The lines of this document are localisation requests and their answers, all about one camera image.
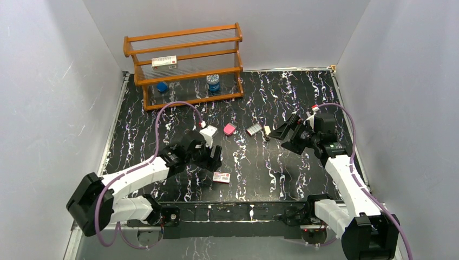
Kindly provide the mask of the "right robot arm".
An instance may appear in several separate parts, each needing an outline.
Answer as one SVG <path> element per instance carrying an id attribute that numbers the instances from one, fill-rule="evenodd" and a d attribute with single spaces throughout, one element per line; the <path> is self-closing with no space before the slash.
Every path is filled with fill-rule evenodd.
<path id="1" fill-rule="evenodd" d="M 303 120 L 292 114 L 288 121 L 273 130 L 269 136 L 284 140 L 282 147 L 296 154 L 304 149 L 314 150 L 326 172 L 335 182 L 342 200 L 343 210 L 328 195 L 311 195 L 299 213 L 286 213 L 284 219 L 306 218 L 311 224 L 324 221 L 340 239 L 347 259 L 394 259 L 399 232 L 395 216 L 387 216 L 368 196 L 368 188 L 358 174 L 350 170 L 351 150 L 339 143 L 336 121 L 330 114 L 314 114 Z"/>

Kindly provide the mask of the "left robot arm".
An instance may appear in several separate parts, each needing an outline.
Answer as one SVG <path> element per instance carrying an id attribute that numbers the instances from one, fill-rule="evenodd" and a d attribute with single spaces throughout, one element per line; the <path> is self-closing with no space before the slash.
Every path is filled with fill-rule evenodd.
<path id="1" fill-rule="evenodd" d="M 179 142 L 162 149 L 157 157 L 128 169 L 83 177 L 66 208 L 84 235 L 91 237 L 108 224 L 139 220 L 148 225 L 170 221 L 170 207 L 162 207 L 151 195 L 128 195 L 149 184 L 164 181 L 186 170 L 187 166 L 215 172 L 221 166 L 221 146 L 213 146 L 217 128 L 208 126 L 186 133 Z"/>

